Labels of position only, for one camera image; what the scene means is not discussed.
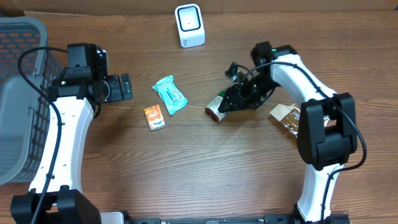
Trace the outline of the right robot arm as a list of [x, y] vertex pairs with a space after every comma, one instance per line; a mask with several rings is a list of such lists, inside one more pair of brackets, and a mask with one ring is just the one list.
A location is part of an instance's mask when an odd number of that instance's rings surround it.
[[358, 147], [354, 99], [328, 88], [304, 65], [291, 45], [261, 42], [251, 51], [254, 68], [233, 62], [225, 72], [233, 85], [225, 91], [220, 113], [256, 110], [277, 87], [300, 108], [297, 149], [306, 163], [302, 194], [291, 214], [268, 214], [264, 223], [349, 223], [333, 214], [331, 196], [340, 172]]

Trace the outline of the white barcode scanner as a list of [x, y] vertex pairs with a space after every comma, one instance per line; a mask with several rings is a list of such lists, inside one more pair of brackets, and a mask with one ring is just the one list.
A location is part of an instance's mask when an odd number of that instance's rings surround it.
[[175, 19], [182, 48], [196, 47], [205, 43], [205, 28], [201, 9], [197, 4], [176, 7]]

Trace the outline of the orange small packet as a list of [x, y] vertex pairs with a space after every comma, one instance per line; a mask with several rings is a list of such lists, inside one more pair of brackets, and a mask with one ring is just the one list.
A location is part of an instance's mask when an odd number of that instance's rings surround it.
[[165, 127], [165, 120], [159, 105], [150, 106], [144, 109], [144, 114], [151, 131]]

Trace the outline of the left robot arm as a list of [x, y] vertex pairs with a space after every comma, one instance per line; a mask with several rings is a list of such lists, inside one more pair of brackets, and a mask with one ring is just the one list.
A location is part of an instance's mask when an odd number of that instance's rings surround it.
[[47, 139], [29, 191], [15, 195], [11, 215], [16, 223], [132, 223], [126, 211], [100, 212], [82, 193], [81, 165], [90, 123], [115, 89], [108, 76], [107, 53], [96, 44], [70, 44], [68, 65], [44, 93], [22, 69], [26, 55], [49, 46], [26, 50], [18, 58], [21, 77], [49, 103]]

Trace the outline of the green-lidded jar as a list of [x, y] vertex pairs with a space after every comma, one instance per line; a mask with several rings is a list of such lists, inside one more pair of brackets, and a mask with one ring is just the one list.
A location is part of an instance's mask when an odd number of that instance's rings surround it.
[[218, 108], [223, 101], [225, 91], [219, 92], [215, 98], [209, 102], [205, 107], [205, 113], [215, 122], [220, 122], [225, 116], [228, 115], [228, 112], [220, 113]]

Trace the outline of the grey plastic shopping basket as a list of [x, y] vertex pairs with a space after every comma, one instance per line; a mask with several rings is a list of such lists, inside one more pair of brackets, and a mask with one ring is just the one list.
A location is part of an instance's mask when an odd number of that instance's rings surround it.
[[60, 73], [54, 54], [39, 50], [47, 45], [44, 24], [33, 17], [1, 18], [1, 184], [31, 182], [44, 151], [49, 129], [50, 108], [20, 75], [44, 93]]

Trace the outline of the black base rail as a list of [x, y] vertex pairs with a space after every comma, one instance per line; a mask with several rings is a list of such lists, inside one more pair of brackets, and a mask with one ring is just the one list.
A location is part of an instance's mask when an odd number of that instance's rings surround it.
[[235, 218], [128, 218], [128, 224], [300, 224], [305, 222], [293, 215], [264, 215], [263, 217], [235, 217]]

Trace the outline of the teal long snack packet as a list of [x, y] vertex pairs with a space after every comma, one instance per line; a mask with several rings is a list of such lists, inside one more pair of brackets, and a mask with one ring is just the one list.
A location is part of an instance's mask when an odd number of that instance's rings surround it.
[[187, 98], [175, 86], [173, 75], [162, 78], [152, 89], [159, 94], [160, 99], [164, 102], [171, 116], [188, 104]]

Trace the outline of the beige brown snack pouch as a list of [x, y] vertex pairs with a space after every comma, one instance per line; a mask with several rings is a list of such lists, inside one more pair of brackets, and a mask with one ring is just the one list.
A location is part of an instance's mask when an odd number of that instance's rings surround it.
[[271, 110], [270, 115], [280, 122], [295, 137], [299, 131], [300, 108], [297, 104], [278, 104]]

